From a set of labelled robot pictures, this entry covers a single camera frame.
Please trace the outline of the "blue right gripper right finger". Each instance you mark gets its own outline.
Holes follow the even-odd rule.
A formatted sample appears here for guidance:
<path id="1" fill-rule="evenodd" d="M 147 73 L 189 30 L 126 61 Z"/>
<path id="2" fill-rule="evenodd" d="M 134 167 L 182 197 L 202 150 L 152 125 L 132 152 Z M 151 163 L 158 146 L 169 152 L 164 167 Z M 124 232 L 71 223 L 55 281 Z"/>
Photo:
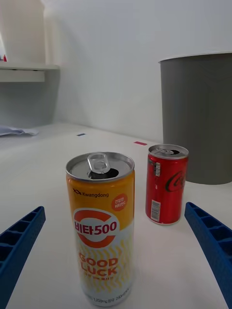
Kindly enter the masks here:
<path id="1" fill-rule="evenodd" d="M 184 216 L 211 267 L 228 308 L 232 308 L 232 230 L 195 204 Z"/>

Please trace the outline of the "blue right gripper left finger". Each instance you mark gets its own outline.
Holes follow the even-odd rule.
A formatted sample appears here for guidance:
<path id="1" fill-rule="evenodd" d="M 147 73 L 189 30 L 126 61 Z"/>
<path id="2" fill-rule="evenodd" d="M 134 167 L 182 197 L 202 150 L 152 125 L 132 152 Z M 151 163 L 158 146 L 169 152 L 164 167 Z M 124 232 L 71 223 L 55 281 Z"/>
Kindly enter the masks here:
<path id="1" fill-rule="evenodd" d="M 0 235 L 0 308 L 10 300 L 30 251 L 46 221 L 43 206 L 24 216 Z"/>

